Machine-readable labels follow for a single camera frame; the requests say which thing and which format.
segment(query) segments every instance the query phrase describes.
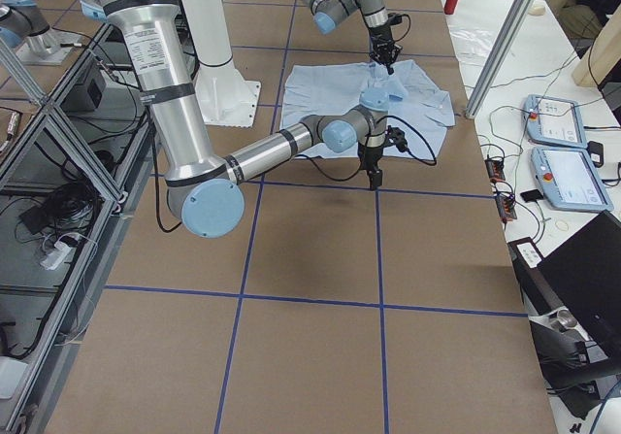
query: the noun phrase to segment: wire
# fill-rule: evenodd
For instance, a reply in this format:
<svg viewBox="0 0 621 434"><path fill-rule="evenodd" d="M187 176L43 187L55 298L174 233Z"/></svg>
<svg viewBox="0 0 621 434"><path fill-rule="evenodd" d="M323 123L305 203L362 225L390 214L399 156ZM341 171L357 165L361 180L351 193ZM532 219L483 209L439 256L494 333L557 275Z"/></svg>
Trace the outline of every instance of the wire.
<svg viewBox="0 0 621 434"><path fill-rule="evenodd" d="M417 157L416 155L414 155L411 150L409 150L408 148L406 148L406 152L415 160L425 164L425 165L429 165L431 167L438 165L438 159L436 158L436 154L434 153L434 150L432 150L431 146L429 145L429 142L425 139L425 137L413 126L411 126L409 123L407 123L405 120L403 120L400 117L397 116L384 116L381 117L377 120L377 124L379 124L382 120L385 120L387 118L394 118L395 120L398 120L399 122L401 122L403 125L405 125L407 128L409 128L411 131L413 131L416 136L418 136L418 138L420 138L420 140L423 142L423 144L427 147L427 150L429 151L429 153L431 154L432 160L431 162L429 160L425 160L425 159L421 159L420 157Z"/></svg>
<svg viewBox="0 0 621 434"><path fill-rule="evenodd" d="M541 208L541 205L539 204L539 202L537 200L535 200L535 206L537 206L537 209L539 210L539 213L541 214L541 233L539 238L534 238L533 242L536 244L538 244L541 240L543 240L543 235L545 235L545 225L547 224L547 219L545 218L545 215L543 214L543 209Z"/></svg>
<svg viewBox="0 0 621 434"><path fill-rule="evenodd" d="M595 432L595 428L598 425L598 421L602 416L602 412L604 411L605 404L608 403L608 400L612 397L612 394L621 387L621 380L617 382L605 395L604 400L602 400L602 405L598 409L598 413L595 415L595 419L593 419L593 424L591 424L591 429L589 430L589 434L593 434Z"/></svg>
<svg viewBox="0 0 621 434"><path fill-rule="evenodd" d="M129 123L125 128L123 128L122 130L116 130L116 131L111 131L111 130L107 130L106 128L102 128L99 125L96 125L95 123L93 123L92 121L90 121L88 118L84 118L84 117L79 117L79 116L68 116L69 118L75 118L79 121L82 121L84 123L86 123L88 126L91 126L99 131L101 131L102 133L105 133L107 135L122 135L125 134L127 132L127 130L129 130L134 124L136 124L136 117L134 117L132 119L132 122Z"/></svg>
<svg viewBox="0 0 621 434"><path fill-rule="evenodd" d="M406 36L409 34L409 31L411 30L411 18L409 17L408 14L400 14L401 17L406 17L408 19L408 28L406 29L406 32L403 34L403 36L399 39L395 39L395 43L398 43L399 41L402 41L403 39L406 38Z"/></svg>
<svg viewBox="0 0 621 434"><path fill-rule="evenodd" d="M315 169L317 169L321 173L321 175L323 175L326 179L331 180L333 182L348 182L351 179L353 179L356 175L358 175L358 173L362 170L362 164L359 164L358 168L355 170L355 172L353 174L340 179L338 177L333 177L333 176L329 175L328 173L324 172L324 170L321 167L319 167L319 164L317 164L312 157L308 157L306 154L298 154L298 155L296 155L296 157L301 157L303 159L309 160L310 163L312 165L314 165Z"/></svg>
<svg viewBox="0 0 621 434"><path fill-rule="evenodd" d="M535 221L537 222L537 232L535 232L535 235L531 238L533 238L533 241L535 242L535 239L539 236L540 232L541 232L541 222L539 221L539 218L537 217L537 215L531 211L528 206L526 206L525 204L520 203L517 199L515 200L515 204L517 204L518 206L521 206L522 208L524 208L526 211L528 211L528 213L533 216L533 218L535 219Z"/></svg>
<svg viewBox="0 0 621 434"><path fill-rule="evenodd" d="M23 196L23 197L20 197L20 198L18 198L18 199L14 199L14 200L13 200L13 201L11 201L9 204L7 204L4 208L2 208L2 210L0 210L0 216L2 216L2 215L3 215L3 214L4 214L4 213L5 213L5 212L6 212L6 211L7 211L7 210L11 207L11 206L13 206L15 203L17 203L17 202L19 202L19 201L25 201L25 200L31 201L31 202L35 203L36 205L41 206L41 202L40 202L40 201L37 201L37 200L36 200L36 199L34 199L34 198L30 198L30 197L27 197L27 196Z"/></svg>
<svg viewBox="0 0 621 434"><path fill-rule="evenodd" d="M5 111L17 112L18 114L23 116L23 112L22 111L19 111L17 109L13 109L11 107L0 106L0 109L4 109Z"/></svg>
<svg viewBox="0 0 621 434"><path fill-rule="evenodd" d="M583 126L585 130L621 130L621 126Z"/></svg>
<svg viewBox="0 0 621 434"><path fill-rule="evenodd" d="M106 56L106 58L110 61L110 63L115 67L116 63L111 59L111 57L108 55L108 53L106 52L106 50L97 42L94 40L94 38L92 36L88 36L85 33L79 32L79 31L72 31L71 29L62 29L62 28L58 28L56 26L53 27L53 29L55 29L56 31L62 31L63 33L71 33L71 34L78 34L81 36L84 36L85 38L87 38L88 40L90 40L91 44L93 45L93 47L97 47L99 48L99 50ZM86 50L90 50L90 52L95 56L95 58L98 61L101 61L101 63L103 63L103 60L101 60L100 57L97 56L97 54L90 49L88 46L82 46L84 49ZM139 86L136 86L134 84L130 84L128 83L125 79L121 80L119 77L117 77L116 75L113 75L112 73L109 73L109 70L105 70L106 73L108 74L108 76L114 80L115 82L122 84L123 86L126 87L131 87L132 89L136 89L138 91L141 91Z"/></svg>
<svg viewBox="0 0 621 434"><path fill-rule="evenodd" d="M502 84L495 84L495 85L493 85L493 86L490 86L490 89L491 89L491 88L496 88L496 87L509 86L510 84L513 84L513 83L516 83L516 82L523 82L523 81L525 81L525 80L530 80L530 79L532 79L532 78L547 78L547 77L549 77L550 75L552 75L553 73L555 73L555 72L560 72L560 71L562 71L563 69L565 69L565 68L569 67L569 66L572 64L572 62L573 62L574 60L576 60L576 59L577 59L577 55L574 55L574 56L571 58L571 60L570 60L569 62L568 62L568 61L567 61L567 59L566 59L566 60L565 60L565 62L563 62L563 65L561 65L561 66L560 66L560 67L558 67L558 68L555 68L554 70L552 70L551 72L546 73L545 75L531 75L531 76L529 76L529 77L514 78L514 79L513 79L513 80L511 80L510 82L507 82L507 83L502 83Z"/></svg>
<svg viewBox="0 0 621 434"><path fill-rule="evenodd" d="M150 112L147 111L147 114L147 121L151 125L151 155L153 156L153 171L155 172L155 219L157 220L157 226L162 232L172 233L181 226L181 222L170 228L165 227L164 223L162 222L162 216L160 214L161 206L159 199L159 167L157 165L157 148L155 147L155 135L157 133L157 130L155 129L155 124L150 117Z"/></svg>
<svg viewBox="0 0 621 434"><path fill-rule="evenodd" d="M617 163L617 178L616 179L602 179L602 183L610 188L614 188L621 184L621 162Z"/></svg>
<svg viewBox="0 0 621 434"><path fill-rule="evenodd" d="M499 158L500 158L500 159L501 159L501 162L503 162L503 163L505 162L505 159L507 158L507 154L505 153L505 150L503 149L503 147L498 146L498 145L495 145L494 143L483 143L483 144L482 144L482 145L480 145L480 146L481 146L481 148L488 148L488 150L487 150L487 154L485 155L485 157L486 157L486 158L488 158L488 159L494 159L494 158L499 159ZM496 148L496 149L497 149L497 150L499 150L499 151L500 151L503 155L496 155L496 156L492 156L492 157L490 157L490 155L489 155L489 149L490 149L490 148Z"/></svg>
<svg viewBox="0 0 621 434"><path fill-rule="evenodd" d="M53 165L55 165L56 167L58 167L60 169L60 173L61 175L69 180L69 181L76 181L80 179L80 176L72 174L71 172L69 172L67 170L67 162L69 161L68 158L65 159L65 161L61 164L60 162L56 162L42 147L41 145L39 145L39 143L35 142L34 143L35 148L37 148L39 150L39 152L43 155L43 157L45 159L47 159L49 162L51 162Z"/></svg>

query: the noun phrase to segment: robot arm label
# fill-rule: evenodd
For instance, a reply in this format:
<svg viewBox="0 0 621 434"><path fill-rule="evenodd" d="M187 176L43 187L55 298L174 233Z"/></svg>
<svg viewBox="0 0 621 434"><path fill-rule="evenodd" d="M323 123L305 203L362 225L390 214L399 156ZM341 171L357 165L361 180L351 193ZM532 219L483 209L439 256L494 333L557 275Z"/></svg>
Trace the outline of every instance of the robot arm label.
<svg viewBox="0 0 621 434"><path fill-rule="evenodd" d="M138 75L169 67L164 45L155 28L145 28L123 36Z"/></svg>

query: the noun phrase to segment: black cable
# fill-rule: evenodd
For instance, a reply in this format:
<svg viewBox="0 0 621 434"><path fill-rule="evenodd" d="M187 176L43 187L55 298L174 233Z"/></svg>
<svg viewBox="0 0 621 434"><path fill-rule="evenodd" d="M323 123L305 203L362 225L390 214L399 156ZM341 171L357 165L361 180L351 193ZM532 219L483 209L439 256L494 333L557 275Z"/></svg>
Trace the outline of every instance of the black cable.
<svg viewBox="0 0 621 434"><path fill-rule="evenodd" d="M127 157L127 154L129 153L129 150L132 147L132 144L134 143L134 139L138 135L138 130L145 125L145 118L147 118L147 112L143 112L140 119L138 120L140 124L138 125L136 131L131 132L132 136L129 138L129 141L125 145L125 148L123 149L123 152L121 153L121 155L118 157L118 160L114 163L116 167L122 164L123 161L125 160L125 157Z"/></svg>
<svg viewBox="0 0 621 434"><path fill-rule="evenodd" d="M503 163L505 162L505 159L507 158L507 154L505 153L505 150L503 149L503 147L502 147L502 146L495 145L494 143L483 143L483 144L482 144L482 145L480 145L480 146L481 146L482 148L488 148L488 150L487 150L487 155L486 155L486 157L487 157L488 159L494 159L494 158L498 159L498 158L500 158L500 159L501 159L501 161L502 161ZM489 155L489 148L496 148L496 149L497 149L497 150L499 150L499 151L500 151L503 155L495 155L495 156L490 157L490 155Z"/></svg>
<svg viewBox="0 0 621 434"><path fill-rule="evenodd" d="M362 170L362 164L359 164L358 168L355 170L355 172L353 174L340 179L338 177L333 177L333 176L327 174L326 172L324 172L324 170L321 167L319 167L319 164L317 164L312 157L308 157L306 154L298 154L298 155L296 155L296 157L302 157L302 158L304 158L306 160L309 160L310 163L312 165L314 165L315 169L317 169L319 171L319 173L321 173L321 175L323 175L326 179L331 180L333 182L348 182L351 179L353 179L356 175L358 175L358 173Z"/></svg>
<svg viewBox="0 0 621 434"><path fill-rule="evenodd" d="M159 167L157 165L157 148L155 147L155 135L157 133L157 130L155 129L155 124L150 118L149 111L147 111L147 114L149 115L147 121L149 122L149 125L151 125L151 155L153 156L153 171L155 172L155 219L157 220L157 226L162 232L172 233L181 226L181 222L170 228L165 227L164 223L162 222L162 216L160 214L161 206L159 199Z"/></svg>
<svg viewBox="0 0 621 434"><path fill-rule="evenodd" d="M572 64L572 62L573 62L574 60L576 60L576 59L577 59L577 55L574 55L574 56L571 58L571 60L569 60L569 61L566 59L566 60L563 62L563 65L561 65L561 66L560 66L560 67L558 67L558 68L555 68L554 70L552 70L551 72L546 73L545 75L531 75L531 76L529 76L529 77L514 78L513 80L511 80L510 82L507 82L507 83L502 83L502 84L494 84L493 86L490 86L490 89L491 89L491 88L496 88L496 87L509 86L510 84L513 84L513 83L516 83L516 82L523 82L523 81L525 81L525 80L530 80L530 79L532 79L532 78L547 78L547 77L549 77L550 75L552 75L553 73L556 73L556 72L562 71L563 69L565 69L565 68L569 67L569 66Z"/></svg>
<svg viewBox="0 0 621 434"><path fill-rule="evenodd" d="M3 215L3 214L4 214L4 213L5 213L5 212L6 212L6 211L7 211L7 210L11 207L11 206L13 206L16 202L18 202L18 201L25 201L25 200L31 201L31 202L33 202L33 203L35 203L35 204L37 204L37 205L41 206L41 202L40 202L40 201L38 201L38 200L36 200L36 199L34 199L34 198L31 198L31 197L28 197L28 196L22 196L22 197L20 197L20 198L18 198L18 199L14 199L14 200L13 200L13 201L11 201L9 204L7 204L4 208L2 208L2 210L0 210L0 216L2 216L2 215Z"/></svg>
<svg viewBox="0 0 621 434"><path fill-rule="evenodd" d="M17 109L13 109L11 107L0 106L0 109L4 109L5 111L17 112L18 114L23 116L23 112L22 111L19 111Z"/></svg>
<svg viewBox="0 0 621 434"><path fill-rule="evenodd" d="M597 130L621 130L621 126L583 126L585 130L597 131Z"/></svg>
<svg viewBox="0 0 621 434"><path fill-rule="evenodd" d="M591 424L591 429L589 430L589 434L593 434L595 432L595 428L597 427L598 421L600 420L600 417L602 416L602 412L604 411L605 404L608 403L608 400L610 400L610 398L612 397L612 394L619 388L621 388L621 380L619 380L617 384L615 384L608 391L608 393L604 397L604 400L602 400L602 405L600 405L600 408L598 409L598 413L595 415L595 419L593 419L593 424Z"/></svg>
<svg viewBox="0 0 621 434"><path fill-rule="evenodd" d="M87 38L88 40L90 40L90 42L91 42L91 44L93 45L93 47L97 47L97 48L99 48L99 50L100 50L100 51L101 51L101 52L102 52L102 53L106 56L106 58L110 61L110 63L111 63L113 66L116 66L116 63L115 63L115 62L111 59L111 57L108 55L108 53L106 52L106 50L105 50L105 49L104 49L104 48L103 48L103 47L102 47L102 46L101 46L101 45L100 45L97 41L95 41L95 40L93 39L93 37L92 37L92 36L88 36L87 34L85 34L85 33L81 33L81 32L79 32L79 31L72 31L72 30L70 30L70 29L62 29L62 28L58 28L58 27L56 27L56 26L54 26L54 27L53 27L53 29L55 29L56 31L62 31L63 33L71 33L71 34L78 34L78 35L84 36L85 38ZM125 79L121 80L121 79L119 79L118 77L114 77L114 76L110 76L110 78L112 78L115 82L117 82L117 83L119 83L119 84L122 84L123 86L126 86L126 87L128 87L128 88L129 88L129 87L131 87L132 89L136 89L136 90L138 90L138 91L142 91L142 90L140 89L140 87L139 87L139 86L136 86L136 85L134 85L134 84L130 84L130 83L128 83Z"/></svg>
<svg viewBox="0 0 621 434"><path fill-rule="evenodd" d="M602 179L602 183L610 188L614 188L621 184L621 162L617 163L617 178L616 179Z"/></svg>
<svg viewBox="0 0 621 434"><path fill-rule="evenodd" d="M101 143L102 141L110 140L111 138L116 138L116 137L123 136L123 135L129 135L131 133L137 133L143 126L145 126L145 124L147 123L147 120L146 119L143 119L143 121L139 120L139 123L140 124L138 126L136 126L135 128L132 128L131 130L127 130L127 131L125 131L123 133L117 133L117 134L114 134L114 135L102 136L100 138L97 138L97 139L94 139L92 141L89 141L88 144L89 145L95 145L97 143Z"/></svg>
<svg viewBox="0 0 621 434"><path fill-rule="evenodd" d="M399 41L402 41L403 39L406 38L406 36L409 34L409 31L411 30L411 18L409 17L408 14L399 14L401 15L401 17L406 17L408 19L408 28L406 29L406 32L403 34L403 36L399 39L395 39L395 43L398 43Z"/></svg>
<svg viewBox="0 0 621 434"><path fill-rule="evenodd" d="M71 182L52 191L42 208L54 222L65 224L86 217L94 209L97 199L97 192L90 182Z"/></svg>
<svg viewBox="0 0 621 434"><path fill-rule="evenodd" d="M541 240L543 240L543 235L545 235L545 226L546 226L546 219L545 216L543 215L543 209L541 208L541 206L539 205L539 202L537 201L537 199L535 200L535 206L537 206L537 209L539 210L539 213L541 215L541 233L539 235L539 238L534 238L533 242L536 244L538 244Z"/></svg>
<svg viewBox="0 0 621 434"><path fill-rule="evenodd" d="M533 241L535 241L535 239L539 236L540 232L541 232L541 222L539 221L539 218L537 217L537 215L531 211L528 206L526 206L525 204L520 203L517 199L515 200L515 204L517 204L518 206L521 206L522 208L524 208L526 211L528 211L528 213L533 216L533 218L535 219L535 221L537 222L537 232L535 232L535 235L532 237Z"/></svg>
<svg viewBox="0 0 621 434"><path fill-rule="evenodd" d="M35 143L34 143L34 146L35 146L35 148L37 148L37 149L39 150L39 152L43 155L43 157L44 157L45 159L47 159L49 162L51 162L53 165L55 165L56 167L58 167L58 168L60 169L60 173L61 173L61 175L62 175L65 179L67 179L67 180L69 180L69 181L72 181L72 182L73 182L73 181L78 180L78 179L80 178L79 176L77 176L77 175L72 174L71 172L69 172L69 171L67 170L67 168L65 167L65 165L66 165L66 163L67 163L67 160L68 160L68 159L65 159L65 161L61 164L60 162L56 162L56 161L55 161L55 160L54 160L54 159L53 159L53 158L52 158L52 157L51 157L51 156L50 156L50 155L49 155L49 154L48 154L48 153L47 153L47 152L46 152L46 151L45 151L45 150L44 150L44 149L40 146L40 145L39 145L39 143L35 142Z"/></svg>
<svg viewBox="0 0 621 434"><path fill-rule="evenodd" d="M434 150L432 150L431 146L429 145L429 142L425 139L425 137L413 126L411 126L409 123L407 123L405 120L403 120L400 117L397 116L384 116L381 117L377 120L377 124L379 124L382 120L385 120L387 118L394 118L395 120L398 120L399 122L401 122L403 125L405 125L407 128L409 128L411 131L413 131L416 136L418 136L418 138L420 138L420 140L424 143L424 145L427 147L427 150L429 151L429 153L432 156L432 160L431 162L429 160L425 160L425 159L421 159L420 157L417 157L416 155L414 155L411 150L407 149L407 153L411 156L411 158L417 160L418 162L421 162L425 165L429 165L430 167L433 167L435 165L438 165L438 159L436 158L436 154L434 153Z"/></svg>
<svg viewBox="0 0 621 434"><path fill-rule="evenodd" d="M129 124L128 124L125 128L123 128L122 130L115 130L115 131L112 131L112 130L107 130L106 128L103 128L103 127L101 127L101 126L99 126L99 125L96 125L95 123L93 123L92 121L90 121L88 118L84 118L84 117L80 117L80 116L67 116L67 117L69 117L69 119L71 119L71 118L75 118L75 119L77 119L77 120L79 120L79 121L82 121L83 123L86 123L88 126L91 126L91 127L95 128L95 129L97 129L97 130L99 130L99 131L101 131L102 133L105 133L105 134L107 134L107 135L116 135L116 136L117 136L117 135L120 135L120 134L123 134L123 133L125 133L125 132L127 132L127 130L129 130L129 129L130 129L130 128L131 128L131 127L132 127L132 126L136 123L136 121L135 121L135 120L136 120L136 118L134 117L134 118L132 119L132 122L131 122L131 123L129 123Z"/></svg>

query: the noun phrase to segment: electronic device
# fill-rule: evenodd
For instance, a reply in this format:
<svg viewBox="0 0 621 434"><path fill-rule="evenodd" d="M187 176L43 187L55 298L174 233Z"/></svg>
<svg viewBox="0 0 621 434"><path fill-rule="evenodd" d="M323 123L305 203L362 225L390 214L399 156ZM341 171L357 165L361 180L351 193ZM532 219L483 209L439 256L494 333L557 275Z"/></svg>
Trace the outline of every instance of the electronic device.
<svg viewBox="0 0 621 434"><path fill-rule="evenodd" d="M541 366L546 380L573 415L585 418L621 376L621 222L601 212L546 257L528 238L508 246L537 313L565 307L593 340L585 345L571 331L539 326L533 332L539 355L556 362ZM572 364L563 363L564 355Z"/></svg>
<svg viewBox="0 0 621 434"><path fill-rule="evenodd" d="M604 347L611 343L611 334L621 336L620 251L621 222L602 212L538 266L578 322Z"/></svg>
<svg viewBox="0 0 621 434"><path fill-rule="evenodd" d="M90 64L78 76L78 81L71 88L60 107L65 112L90 112L99 107L106 89L106 81L102 76L97 62Z"/></svg>
<svg viewBox="0 0 621 434"><path fill-rule="evenodd" d="M593 213L614 209L586 150L534 148L531 162L541 192L553 208Z"/></svg>
<svg viewBox="0 0 621 434"><path fill-rule="evenodd" d="M528 136L535 143L569 148L586 148L578 103L568 99L531 94L524 102Z"/></svg>

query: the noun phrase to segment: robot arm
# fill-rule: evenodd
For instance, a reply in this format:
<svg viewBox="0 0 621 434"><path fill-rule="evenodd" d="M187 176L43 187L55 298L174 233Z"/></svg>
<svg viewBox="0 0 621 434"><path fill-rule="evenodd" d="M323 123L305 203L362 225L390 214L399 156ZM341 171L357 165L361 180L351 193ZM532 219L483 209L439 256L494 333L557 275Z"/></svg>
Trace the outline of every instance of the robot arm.
<svg viewBox="0 0 621 434"><path fill-rule="evenodd" d="M370 58L386 67L392 75L401 46L392 37L392 26L402 22L403 15L388 14L383 0L301 0L313 15L319 31L327 34L357 10L362 13L369 31Z"/></svg>
<svg viewBox="0 0 621 434"><path fill-rule="evenodd" d="M356 142L383 148L388 96L371 88L361 95L360 105L343 116L305 117L220 157L212 149L175 28L178 0L85 0L82 5L87 15L105 18L120 29L142 101L168 158L164 178L169 209L197 235L212 238L232 230L244 209L238 184L313 145L325 142L336 151Z"/></svg>
<svg viewBox="0 0 621 434"><path fill-rule="evenodd" d="M41 57L60 49L54 31L33 0L0 0L0 37L11 48L25 38L33 53Z"/></svg>

